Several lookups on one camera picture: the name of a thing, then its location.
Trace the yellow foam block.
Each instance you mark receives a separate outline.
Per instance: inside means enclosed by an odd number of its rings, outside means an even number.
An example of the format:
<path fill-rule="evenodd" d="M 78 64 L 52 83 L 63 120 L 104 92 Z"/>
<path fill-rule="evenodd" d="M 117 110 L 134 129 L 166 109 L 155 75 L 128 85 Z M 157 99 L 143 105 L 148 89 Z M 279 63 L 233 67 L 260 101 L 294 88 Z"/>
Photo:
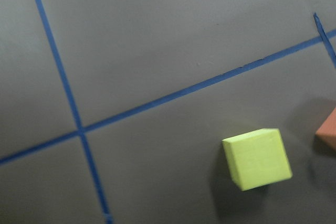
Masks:
<path fill-rule="evenodd" d="M 279 129 L 259 129 L 222 140 L 232 181 L 242 191 L 292 177 Z"/>

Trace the orange foam block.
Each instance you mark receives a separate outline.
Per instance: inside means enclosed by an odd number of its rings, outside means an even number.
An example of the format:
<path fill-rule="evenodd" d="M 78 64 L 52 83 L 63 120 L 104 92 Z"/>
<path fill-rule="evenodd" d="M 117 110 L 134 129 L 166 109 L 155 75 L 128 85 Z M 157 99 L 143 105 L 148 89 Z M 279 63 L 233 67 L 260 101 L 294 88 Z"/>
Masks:
<path fill-rule="evenodd" d="M 335 150 L 335 109 L 318 128 L 316 136 Z"/>

